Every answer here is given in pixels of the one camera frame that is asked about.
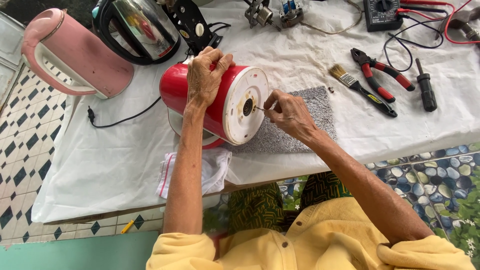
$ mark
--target green patterned pants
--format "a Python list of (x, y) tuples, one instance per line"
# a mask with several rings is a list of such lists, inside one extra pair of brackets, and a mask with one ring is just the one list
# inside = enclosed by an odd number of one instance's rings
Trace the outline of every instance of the green patterned pants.
[[(300, 197), (300, 211), (323, 201), (352, 197), (333, 172), (311, 174)], [(283, 210), (283, 199), (276, 183), (234, 191), (228, 201), (228, 234), (267, 228), (286, 232), (299, 212)]]

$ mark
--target red electric kettle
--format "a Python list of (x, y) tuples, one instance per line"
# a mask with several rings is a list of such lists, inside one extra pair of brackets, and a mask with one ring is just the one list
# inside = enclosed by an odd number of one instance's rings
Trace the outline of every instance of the red electric kettle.
[[(176, 64), (160, 79), (160, 95), (168, 107), (168, 121), (181, 135), (183, 111), (187, 105), (186, 64)], [(218, 94), (205, 113), (203, 149), (224, 142), (241, 145), (248, 142), (262, 124), (264, 114), (255, 110), (268, 98), (268, 80), (258, 67), (230, 67), (222, 76)]]

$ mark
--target table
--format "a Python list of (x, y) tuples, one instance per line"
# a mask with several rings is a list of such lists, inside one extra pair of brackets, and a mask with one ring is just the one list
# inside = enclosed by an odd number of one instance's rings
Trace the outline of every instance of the table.
[[(466, 8), (471, 9), (478, 3), (479, 0), (475, 0)], [(279, 5), (272, 3), (273, 8)], [(438, 109), (431, 113), (424, 111), (418, 90), (407, 92), (391, 77), (374, 71), (380, 85), (396, 97), (392, 107), (398, 117), (392, 119), (327, 73), (329, 67), (339, 63), (367, 87), (349, 50), (356, 47), (384, 62), (382, 47), (387, 33), (367, 33), (364, 20), (347, 32), (332, 36), (304, 26), (281, 33), (271, 26), (249, 29), (243, 17), (246, 8), (244, 2), (223, 0), (201, 8), (208, 23), (232, 24), (231, 28), (219, 31), (224, 35), (220, 49), (233, 53), (239, 64), (262, 68), (271, 89), (290, 92), (333, 86), (335, 92), (328, 95), (338, 144), (359, 162), (404, 157), (480, 138), (477, 86), (480, 66), (479, 51), (474, 45), (458, 46), (445, 41), (435, 50), (409, 46), (432, 77)], [(326, 30), (345, 28), (358, 16), (353, 7), (340, 1), (307, 2), (305, 10), (306, 22)], [(405, 36), (432, 44), (434, 33), (417, 26)], [(395, 42), (388, 47), (394, 66), (405, 67), (409, 59), (402, 47)], [(135, 67), (132, 83), (115, 98), (67, 99), (65, 122), (68, 126), (62, 125), (55, 140), (55, 158), (34, 203), (32, 221), (98, 219), (105, 217), (104, 213), (126, 213), (165, 203), (155, 196), (159, 165), (164, 154), (173, 152), (178, 142), (168, 124), (165, 104), (159, 102), (144, 115), (105, 129), (90, 125), (86, 109), (87, 106), (94, 109), (98, 125), (114, 123), (142, 111), (158, 97), (158, 82), (163, 71), (183, 60), (185, 50), (183, 42), (179, 52), (166, 63)], [(412, 68), (404, 75), (415, 82), (418, 72)], [(313, 153), (236, 155), (227, 180), (234, 185), (260, 184), (327, 170), (325, 163)]]

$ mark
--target pliers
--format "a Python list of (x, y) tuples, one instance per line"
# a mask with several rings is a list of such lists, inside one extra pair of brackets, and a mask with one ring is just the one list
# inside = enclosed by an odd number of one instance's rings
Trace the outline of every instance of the pliers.
[(366, 53), (359, 49), (353, 48), (350, 50), (350, 52), (352, 54), (353, 60), (360, 65), (363, 74), (367, 79), (368, 85), (370, 85), (370, 87), (375, 90), (375, 92), (377, 92), (380, 96), (382, 96), (388, 103), (394, 102), (395, 97), (392, 96), (392, 94), (390, 94), (387, 90), (385, 90), (385, 88), (381, 87), (378, 84), (378, 82), (374, 79), (370, 68), (378, 69), (394, 77), (395, 80), (399, 82), (407, 91), (415, 90), (415, 86), (413, 86), (413, 84), (407, 78), (405, 78), (404, 75), (402, 75), (398, 70), (394, 69), (393, 67), (377, 62), (376, 59), (370, 58), (369, 56), (367, 56)]

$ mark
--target wrinkled hand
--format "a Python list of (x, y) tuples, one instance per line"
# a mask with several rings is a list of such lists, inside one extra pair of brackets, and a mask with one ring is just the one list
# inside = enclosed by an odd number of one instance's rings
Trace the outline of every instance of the wrinkled hand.
[(304, 142), (319, 130), (301, 97), (274, 90), (265, 101), (264, 109), (270, 122), (299, 141)]
[[(216, 63), (214, 70), (210, 65)], [(234, 66), (233, 55), (224, 55), (219, 49), (207, 47), (188, 64), (188, 99), (197, 107), (206, 109), (215, 100), (223, 73)]]

